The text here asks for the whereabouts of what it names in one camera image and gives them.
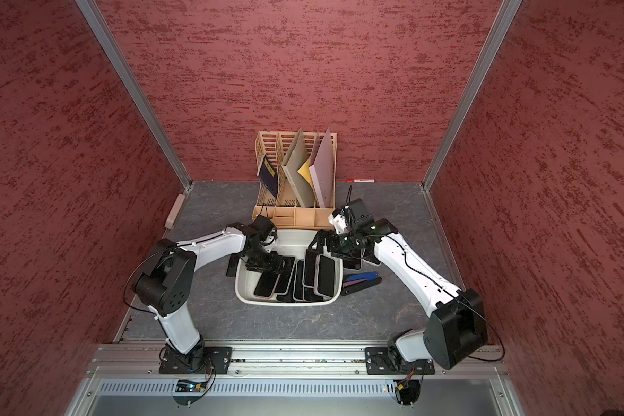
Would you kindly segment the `black phone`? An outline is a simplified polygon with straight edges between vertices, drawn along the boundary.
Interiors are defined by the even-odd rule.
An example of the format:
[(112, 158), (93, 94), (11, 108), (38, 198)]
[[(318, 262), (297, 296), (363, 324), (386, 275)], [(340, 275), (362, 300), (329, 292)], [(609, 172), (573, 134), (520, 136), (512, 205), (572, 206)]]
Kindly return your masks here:
[(239, 254), (232, 254), (229, 256), (229, 262), (225, 272), (227, 277), (235, 277), (237, 275), (240, 260), (241, 258)]

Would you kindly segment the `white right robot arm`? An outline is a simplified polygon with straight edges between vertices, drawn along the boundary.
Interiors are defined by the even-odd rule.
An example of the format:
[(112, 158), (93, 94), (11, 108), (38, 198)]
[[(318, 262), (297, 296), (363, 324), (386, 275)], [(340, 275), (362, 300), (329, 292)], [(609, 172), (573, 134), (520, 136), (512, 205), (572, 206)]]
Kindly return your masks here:
[(426, 327), (393, 338), (395, 366), (428, 361), (442, 369), (455, 367), (487, 343), (480, 295), (462, 291), (428, 265), (401, 234), (351, 234), (330, 232), (326, 247), (332, 256), (362, 259), (388, 267), (405, 284), (428, 317)]

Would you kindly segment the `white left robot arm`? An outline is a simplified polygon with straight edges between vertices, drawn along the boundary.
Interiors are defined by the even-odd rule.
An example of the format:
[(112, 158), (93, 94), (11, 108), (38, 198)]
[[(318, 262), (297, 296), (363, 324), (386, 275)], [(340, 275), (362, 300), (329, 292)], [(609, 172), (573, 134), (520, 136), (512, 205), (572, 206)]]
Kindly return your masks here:
[(281, 272), (284, 257), (269, 248), (276, 240), (277, 227), (263, 216), (197, 239), (161, 239), (136, 269), (132, 291), (161, 324), (168, 347), (189, 357), (203, 348), (187, 307), (195, 272), (230, 255), (238, 256), (249, 270)]

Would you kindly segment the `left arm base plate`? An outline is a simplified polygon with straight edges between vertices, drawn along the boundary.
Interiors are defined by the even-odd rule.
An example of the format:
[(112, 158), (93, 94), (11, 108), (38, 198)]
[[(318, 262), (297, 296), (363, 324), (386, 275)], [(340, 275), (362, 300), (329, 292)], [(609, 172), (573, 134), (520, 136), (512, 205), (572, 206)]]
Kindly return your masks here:
[(159, 373), (166, 375), (224, 375), (232, 361), (231, 347), (193, 348), (182, 354), (166, 344), (159, 353)]

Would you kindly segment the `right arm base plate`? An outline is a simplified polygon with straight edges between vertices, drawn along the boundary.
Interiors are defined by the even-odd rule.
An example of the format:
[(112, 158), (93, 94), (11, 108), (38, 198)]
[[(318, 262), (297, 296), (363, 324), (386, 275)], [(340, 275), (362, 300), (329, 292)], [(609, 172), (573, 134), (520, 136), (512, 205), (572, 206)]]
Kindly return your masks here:
[(434, 375), (431, 360), (405, 361), (394, 348), (365, 348), (366, 369), (369, 375)]

